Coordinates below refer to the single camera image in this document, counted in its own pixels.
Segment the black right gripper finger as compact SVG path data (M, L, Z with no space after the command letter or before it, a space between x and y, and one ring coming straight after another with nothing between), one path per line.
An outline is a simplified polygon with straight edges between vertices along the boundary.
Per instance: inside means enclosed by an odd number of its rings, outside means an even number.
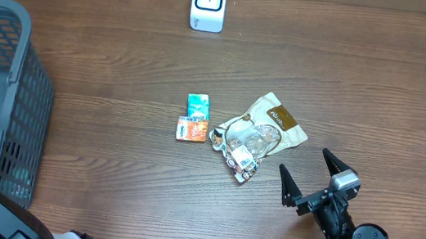
M331 177L335 176L335 174L340 174L341 172L348 170L351 170L355 174L357 173L356 170L342 162L329 149L327 149L327 147L323 149L322 155L324 156L324 160Z
M285 165L280 164L280 178L281 178L281 202L287 207L295 207L296 201L301 199L302 193L296 185L291 173L288 171Z

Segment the brown snack pouch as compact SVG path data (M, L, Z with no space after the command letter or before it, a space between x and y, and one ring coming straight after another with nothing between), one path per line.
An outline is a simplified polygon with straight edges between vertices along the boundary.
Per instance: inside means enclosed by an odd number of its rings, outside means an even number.
M239 185L248 182L262 161L308 139L278 97L269 92L241 116L220 124L209 132L213 149L223 159Z

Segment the orange tissue pack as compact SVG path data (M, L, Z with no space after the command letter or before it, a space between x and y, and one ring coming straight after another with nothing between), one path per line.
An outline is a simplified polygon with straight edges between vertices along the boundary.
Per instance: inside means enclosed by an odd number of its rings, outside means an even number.
M198 117L180 116L177 120L175 138L178 141L204 142L209 122Z

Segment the teal tissue pack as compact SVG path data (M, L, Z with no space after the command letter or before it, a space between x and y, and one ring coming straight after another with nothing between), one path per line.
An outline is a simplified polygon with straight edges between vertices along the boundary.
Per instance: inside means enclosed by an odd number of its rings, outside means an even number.
M207 94L190 93L187 101L188 117L209 120L210 98Z

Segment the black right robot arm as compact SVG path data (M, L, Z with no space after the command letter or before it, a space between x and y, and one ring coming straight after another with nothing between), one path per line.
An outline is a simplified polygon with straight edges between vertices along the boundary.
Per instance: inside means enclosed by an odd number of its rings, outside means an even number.
M348 204L361 187L357 171L342 162L327 148L323 149L330 173L328 187L304 196L285 165L280 165L281 202L294 207L299 216L312 214L325 239L388 239L379 225L364 223L354 225L348 213Z

